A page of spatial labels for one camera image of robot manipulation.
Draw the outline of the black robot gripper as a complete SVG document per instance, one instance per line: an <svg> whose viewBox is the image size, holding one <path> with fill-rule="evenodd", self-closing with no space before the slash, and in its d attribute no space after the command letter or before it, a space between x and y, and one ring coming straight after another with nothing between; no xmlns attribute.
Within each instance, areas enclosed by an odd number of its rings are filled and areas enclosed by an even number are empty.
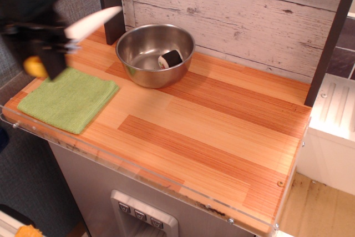
<svg viewBox="0 0 355 237"><path fill-rule="evenodd" d="M65 33L68 25L54 10L56 1L1 0L1 35L14 44L38 41L38 56L51 80L67 68L64 53L78 48Z"/></svg>

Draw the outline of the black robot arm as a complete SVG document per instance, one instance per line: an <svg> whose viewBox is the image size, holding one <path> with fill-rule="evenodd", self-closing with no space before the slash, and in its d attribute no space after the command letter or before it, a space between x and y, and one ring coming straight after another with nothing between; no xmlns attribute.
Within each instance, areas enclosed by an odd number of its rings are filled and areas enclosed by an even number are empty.
<svg viewBox="0 0 355 237"><path fill-rule="evenodd" d="M21 67L39 58L50 79L66 68L67 22L55 10L58 0L1 0L1 37Z"/></svg>

